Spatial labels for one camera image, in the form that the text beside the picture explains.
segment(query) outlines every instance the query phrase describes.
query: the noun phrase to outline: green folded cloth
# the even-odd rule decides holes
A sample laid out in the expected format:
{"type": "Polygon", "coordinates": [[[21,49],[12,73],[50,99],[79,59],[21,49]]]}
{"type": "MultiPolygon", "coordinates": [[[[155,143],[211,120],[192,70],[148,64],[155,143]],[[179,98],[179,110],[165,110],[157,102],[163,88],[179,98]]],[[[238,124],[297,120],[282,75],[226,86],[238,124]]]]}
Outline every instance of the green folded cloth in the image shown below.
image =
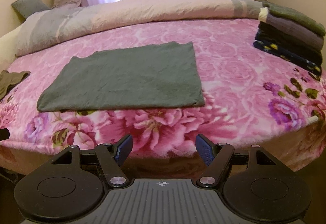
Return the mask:
{"type": "Polygon", "coordinates": [[[3,70],[0,72],[0,101],[21,81],[29,76],[29,71],[8,72],[3,70]]]}
{"type": "Polygon", "coordinates": [[[325,28],[321,23],[317,23],[315,20],[292,8],[280,6],[268,1],[263,1],[263,7],[268,7],[272,15],[292,20],[320,36],[325,36],[326,34],[325,28]]]}

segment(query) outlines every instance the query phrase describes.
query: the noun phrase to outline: floor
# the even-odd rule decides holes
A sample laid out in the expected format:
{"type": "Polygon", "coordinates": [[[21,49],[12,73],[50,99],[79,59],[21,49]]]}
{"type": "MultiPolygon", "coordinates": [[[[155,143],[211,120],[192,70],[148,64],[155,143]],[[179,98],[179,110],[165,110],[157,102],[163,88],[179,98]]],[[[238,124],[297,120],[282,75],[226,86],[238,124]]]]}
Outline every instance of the floor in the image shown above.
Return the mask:
{"type": "MultiPolygon", "coordinates": [[[[320,158],[298,171],[312,191],[312,202],[304,221],[307,224],[326,223],[326,151],[320,158]]],[[[19,214],[13,196],[14,185],[0,177],[0,223],[18,224],[19,214]]]]}

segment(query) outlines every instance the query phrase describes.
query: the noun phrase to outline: purple folded garment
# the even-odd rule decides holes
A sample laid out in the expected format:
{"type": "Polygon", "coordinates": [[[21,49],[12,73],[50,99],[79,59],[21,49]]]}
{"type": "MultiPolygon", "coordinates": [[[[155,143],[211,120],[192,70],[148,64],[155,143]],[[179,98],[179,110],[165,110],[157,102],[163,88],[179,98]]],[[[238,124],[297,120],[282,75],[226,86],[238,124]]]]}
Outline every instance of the purple folded garment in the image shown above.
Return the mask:
{"type": "Polygon", "coordinates": [[[275,17],[268,13],[266,23],[285,34],[301,40],[315,50],[320,51],[324,45],[324,38],[291,20],[275,17]]]}

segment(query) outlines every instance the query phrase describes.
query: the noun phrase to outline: bedspread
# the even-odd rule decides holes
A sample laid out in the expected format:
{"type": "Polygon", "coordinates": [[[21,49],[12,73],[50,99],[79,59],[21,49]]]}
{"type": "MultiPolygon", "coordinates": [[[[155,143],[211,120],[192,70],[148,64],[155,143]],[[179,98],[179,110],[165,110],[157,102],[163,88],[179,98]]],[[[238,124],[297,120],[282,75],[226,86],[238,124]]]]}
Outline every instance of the bedspread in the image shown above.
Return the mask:
{"type": "Polygon", "coordinates": [[[212,19],[131,25],[18,58],[9,71],[29,70],[31,75],[0,103],[0,127],[10,131],[1,142],[6,157],[15,159],[8,148],[47,155],[70,144],[92,149],[128,133],[134,139],[131,158],[194,157],[195,136],[202,133],[237,148],[261,144],[292,169],[305,166],[325,146],[325,75],[316,78],[255,49],[258,23],[212,19]],[[38,97],[72,56],[169,41],[193,42],[204,107],[37,112],[38,97]],[[317,117],[320,122],[309,126],[317,117]]]}

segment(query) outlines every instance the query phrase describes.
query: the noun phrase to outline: stack of folded clothes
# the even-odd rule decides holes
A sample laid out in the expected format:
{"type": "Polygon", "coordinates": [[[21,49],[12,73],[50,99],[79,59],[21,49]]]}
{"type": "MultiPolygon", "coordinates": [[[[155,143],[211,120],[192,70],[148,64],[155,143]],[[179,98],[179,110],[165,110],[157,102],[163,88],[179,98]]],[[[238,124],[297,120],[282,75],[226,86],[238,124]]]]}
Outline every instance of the stack of folded clothes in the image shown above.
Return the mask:
{"type": "Polygon", "coordinates": [[[320,76],[324,26],[288,7],[267,1],[263,7],[254,47],[320,76]]]}

